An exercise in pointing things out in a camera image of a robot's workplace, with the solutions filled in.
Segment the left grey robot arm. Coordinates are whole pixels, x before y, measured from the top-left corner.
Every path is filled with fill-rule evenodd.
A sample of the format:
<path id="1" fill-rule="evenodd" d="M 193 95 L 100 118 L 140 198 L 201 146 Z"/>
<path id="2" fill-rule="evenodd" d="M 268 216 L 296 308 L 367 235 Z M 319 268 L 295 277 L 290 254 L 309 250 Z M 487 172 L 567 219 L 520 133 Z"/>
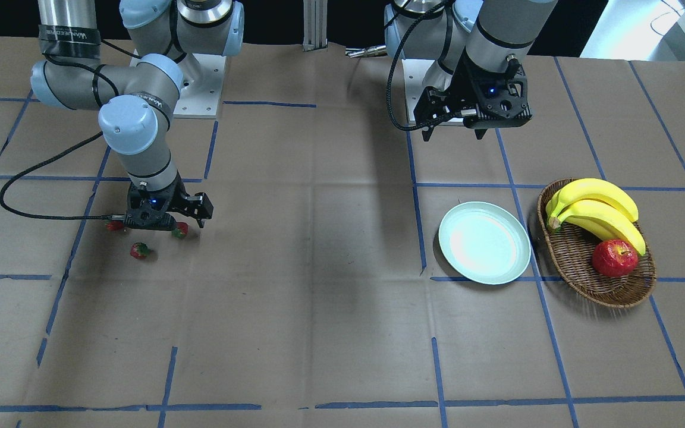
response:
<path id="1" fill-rule="evenodd" d="M 482 139 L 487 130 L 522 127 L 533 116 L 522 62 L 554 11 L 555 1 L 391 1 L 384 10 L 384 40 L 392 80 L 400 59 L 431 62 L 422 80 L 413 125 L 400 124 L 385 102 L 392 125 L 404 132 L 434 129 L 457 119 Z"/>

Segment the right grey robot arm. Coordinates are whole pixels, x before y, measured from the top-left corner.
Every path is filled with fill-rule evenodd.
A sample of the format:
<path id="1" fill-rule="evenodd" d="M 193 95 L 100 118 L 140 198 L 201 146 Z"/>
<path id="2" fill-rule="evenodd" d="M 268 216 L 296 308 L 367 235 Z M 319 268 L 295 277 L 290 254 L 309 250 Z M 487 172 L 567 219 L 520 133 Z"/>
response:
<path id="1" fill-rule="evenodd" d="M 244 38 L 244 5 L 237 1 L 122 1 L 123 26 L 135 43 L 135 65 L 106 65 L 92 1 L 40 1 L 43 60 L 31 70 L 33 94 L 64 109 L 95 109 L 107 146 L 130 178 L 127 209 L 108 221 L 129 228 L 172 231 L 173 215 L 199 227 L 212 219 L 206 193 L 189 195 L 166 134 L 177 103 L 207 94 L 197 55 L 236 56 Z"/>

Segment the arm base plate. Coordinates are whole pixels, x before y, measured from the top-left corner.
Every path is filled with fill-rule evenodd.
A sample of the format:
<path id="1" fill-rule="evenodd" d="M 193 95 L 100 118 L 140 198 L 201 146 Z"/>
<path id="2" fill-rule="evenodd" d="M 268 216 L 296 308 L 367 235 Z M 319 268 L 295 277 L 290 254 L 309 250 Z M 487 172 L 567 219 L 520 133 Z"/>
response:
<path id="1" fill-rule="evenodd" d="M 183 54 L 177 62 L 149 53 L 133 63 L 122 93 L 134 95 L 154 108 L 159 119 L 214 119 L 225 77 L 225 57 Z"/>
<path id="2" fill-rule="evenodd" d="M 410 114 L 410 120 L 406 124 L 400 124 L 395 119 L 395 117 L 392 116 L 391 117 L 392 124 L 395 127 L 397 127 L 397 129 L 400 129 L 403 131 L 421 130 L 422 128 L 418 127 L 416 119 L 415 119 L 415 108 L 416 108 L 416 105 L 417 105 L 417 102 L 418 102 L 420 96 L 422 95 L 422 92 L 424 91 L 424 89 L 427 86 L 435 87 L 438 90 L 446 90 L 446 89 L 448 89 L 449 85 L 451 84 L 451 79 L 453 78 L 453 75 L 449 76 L 449 85 L 446 89 L 440 89 L 437 85 L 434 84 L 434 81 L 429 80 L 429 77 L 431 76 L 431 74 L 429 73 L 429 70 L 431 70 L 433 65 L 435 65 L 437 70 L 438 70 L 438 76 L 440 76 L 440 77 L 446 76 L 445 71 L 443 70 L 443 68 L 441 68 L 438 61 L 427 60 L 427 59 L 405 59 L 405 60 L 403 60 L 403 68 L 404 68 L 403 78 L 404 78 L 405 89 L 406 89 L 407 113 Z M 456 118 L 450 119 L 450 120 L 448 120 L 448 122 L 443 122 L 443 124 L 439 124 L 439 125 L 462 125 L 464 127 L 464 124 L 462 123 L 461 119 L 456 119 Z"/>

